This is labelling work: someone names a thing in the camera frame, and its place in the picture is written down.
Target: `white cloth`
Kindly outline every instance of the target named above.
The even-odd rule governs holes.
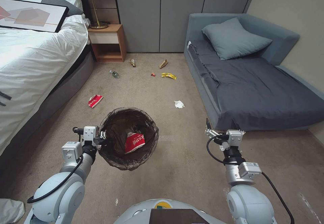
[[[19,221],[24,215],[24,203],[11,199],[0,199],[0,224],[8,224]]]
[[[58,33],[0,28],[0,154],[37,112],[88,41],[82,15],[67,17]]]

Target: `carpet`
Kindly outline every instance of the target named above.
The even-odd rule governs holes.
[[[136,67],[128,63],[130,58]],[[159,69],[164,59],[169,63]],[[120,78],[113,78],[110,70]],[[177,79],[161,78],[162,72]],[[104,98],[92,109],[87,102],[94,94]],[[174,106],[178,100],[184,108]],[[109,166],[97,154],[72,223],[113,223],[131,205],[152,198],[182,201],[234,223],[226,203],[230,188],[225,167],[207,153],[207,114],[183,54],[128,54],[124,63],[96,63],[80,91],[12,153],[0,176],[0,197],[25,202],[26,213],[18,223],[23,223],[31,208],[27,198],[59,172],[62,145],[78,139],[72,127],[99,125],[119,107],[137,107],[150,115],[159,128],[157,148],[131,172]],[[216,144],[210,148],[223,158]],[[324,148],[309,131],[248,132],[241,150],[247,161],[258,162],[271,178],[298,223],[319,223],[300,194],[324,221]],[[285,209],[265,178],[259,176],[255,182],[272,202],[277,222],[288,223]]]

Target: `gray pillow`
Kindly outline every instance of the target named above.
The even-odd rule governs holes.
[[[77,8],[75,5],[71,4],[66,0],[42,0],[43,4],[50,4],[50,5],[60,5],[60,6],[67,6],[69,8],[69,12],[67,13],[68,17],[72,15],[82,15],[83,11]]]
[[[202,29],[221,60],[249,55],[267,47],[272,40],[246,31],[237,17]]]

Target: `wooden nightstand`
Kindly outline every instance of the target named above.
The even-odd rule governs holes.
[[[98,62],[123,62],[126,57],[124,30],[121,24],[110,24],[104,29],[88,29]]]

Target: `framed picture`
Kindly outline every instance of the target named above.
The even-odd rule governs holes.
[[[0,0],[0,27],[58,32],[68,11],[66,6]]]

